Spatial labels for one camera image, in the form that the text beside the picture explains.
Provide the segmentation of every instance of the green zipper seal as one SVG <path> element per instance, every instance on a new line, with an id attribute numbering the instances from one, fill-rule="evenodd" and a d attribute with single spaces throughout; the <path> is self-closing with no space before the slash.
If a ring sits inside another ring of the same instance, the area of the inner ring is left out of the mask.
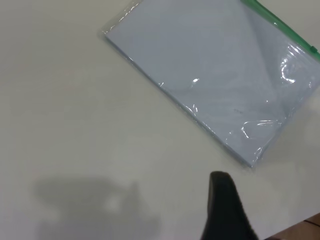
<path id="1" fill-rule="evenodd" d="M 287 35 L 296 44 L 300 45 L 309 55 L 311 55 L 312 57 L 314 57 L 320 62 L 320 53 L 318 52 L 318 50 L 314 46 L 311 46 L 301 36 L 299 36 L 280 18 L 278 18 L 266 7 L 264 7 L 260 2 L 258 2 L 258 0 L 241 0 L 241 1 L 247 6 L 249 6 L 250 8 L 252 8 L 254 11 L 256 11 L 259 15 L 261 15 L 267 21 L 272 23 L 275 27 L 277 27 L 280 31 L 282 31 L 285 35 Z"/>

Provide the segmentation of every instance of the black object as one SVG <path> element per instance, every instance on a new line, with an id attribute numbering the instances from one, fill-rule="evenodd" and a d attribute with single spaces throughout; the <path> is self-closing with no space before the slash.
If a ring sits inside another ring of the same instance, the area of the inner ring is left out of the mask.
<path id="1" fill-rule="evenodd" d="M 207 212 L 201 240 L 258 240 L 228 173 L 210 174 Z"/>

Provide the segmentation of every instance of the plastic zipper bag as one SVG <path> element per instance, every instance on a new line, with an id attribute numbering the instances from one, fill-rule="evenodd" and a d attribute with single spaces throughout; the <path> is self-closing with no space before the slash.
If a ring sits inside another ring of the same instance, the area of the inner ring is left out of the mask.
<path id="1" fill-rule="evenodd" d="M 243 1 L 136 1 L 103 31 L 137 69 L 252 167 L 319 85 L 320 57 L 285 34 L 288 26 L 255 0 Z"/>

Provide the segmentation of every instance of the white table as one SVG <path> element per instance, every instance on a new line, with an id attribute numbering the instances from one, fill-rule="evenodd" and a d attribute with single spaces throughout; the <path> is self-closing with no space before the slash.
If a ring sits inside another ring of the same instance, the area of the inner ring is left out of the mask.
<path id="1" fill-rule="evenodd" d="M 263 2 L 320 49 L 308 1 Z M 0 239 L 199 239 L 217 170 L 262 239 L 319 213 L 320 89 L 243 168 L 97 37 L 128 2 L 0 3 Z"/>

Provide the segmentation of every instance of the wooden floor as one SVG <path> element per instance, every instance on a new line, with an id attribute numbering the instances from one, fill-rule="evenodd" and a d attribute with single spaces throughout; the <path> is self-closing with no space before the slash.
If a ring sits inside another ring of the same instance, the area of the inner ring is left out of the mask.
<path id="1" fill-rule="evenodd" d="M 279 232 L 268 240 L 320 240 L 320 213 Z"/>

